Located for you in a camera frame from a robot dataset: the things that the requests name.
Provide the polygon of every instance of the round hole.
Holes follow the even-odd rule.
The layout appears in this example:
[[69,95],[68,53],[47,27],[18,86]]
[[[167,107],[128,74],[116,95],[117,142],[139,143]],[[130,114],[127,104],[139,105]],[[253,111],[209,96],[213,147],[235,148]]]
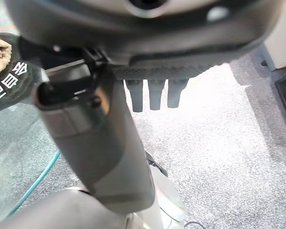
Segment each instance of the round hole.
[[162,6],[167,0],[128,0],[133,6],[142,10],[154,10]]

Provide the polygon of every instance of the black rubber foot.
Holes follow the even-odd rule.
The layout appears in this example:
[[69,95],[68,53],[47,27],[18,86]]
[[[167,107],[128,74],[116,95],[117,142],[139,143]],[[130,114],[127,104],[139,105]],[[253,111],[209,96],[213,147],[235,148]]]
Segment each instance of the black rubber foot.
[[264,67],[268,66],[266,61],[261,62],[261,65],[264,66]]

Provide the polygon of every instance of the white cabinet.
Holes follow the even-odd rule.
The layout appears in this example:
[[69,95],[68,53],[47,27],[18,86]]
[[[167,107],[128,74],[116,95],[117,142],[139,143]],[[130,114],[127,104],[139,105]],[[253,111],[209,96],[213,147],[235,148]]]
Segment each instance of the white cabinet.
[[281,18],[265,41],[265,58],[271,70],[286,67],[286,3]]

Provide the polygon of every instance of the black cable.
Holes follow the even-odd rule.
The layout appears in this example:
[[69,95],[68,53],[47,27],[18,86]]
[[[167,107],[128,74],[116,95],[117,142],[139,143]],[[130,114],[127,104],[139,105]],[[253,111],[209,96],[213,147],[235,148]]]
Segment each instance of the black cable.
[[191,225],[191,224],[197,224],[199,225],[201,228],[206,229],[201,223],[195,222],[195,221],[191,221],[185,224],[184,228],[186,228],[187,226]]

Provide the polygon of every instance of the teal cable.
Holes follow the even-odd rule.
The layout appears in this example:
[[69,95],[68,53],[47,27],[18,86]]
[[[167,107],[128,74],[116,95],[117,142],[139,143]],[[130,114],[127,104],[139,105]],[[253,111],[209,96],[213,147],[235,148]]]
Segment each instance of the teal cable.
[[38,186],[38,184],[44,179],[44,177],[47,175],[47,173],[50,171],[50,169],[53,167],[55,162],[57,161],[60,151],[57,151],[52,160],[49,162],[48,166],[44,169],[44,171],[40,174],[40,176],[37,178],[37,180],[32,184],[32,186],[29,188],[29,190],[21,197],[21,199],[17,202],[17,204],[14,206],[14,208],[9,212],[8,216],[11,216],[14,214],[18,208],[23,204],[23,202],[29,197],[29,195],[34,191],[34,189]]

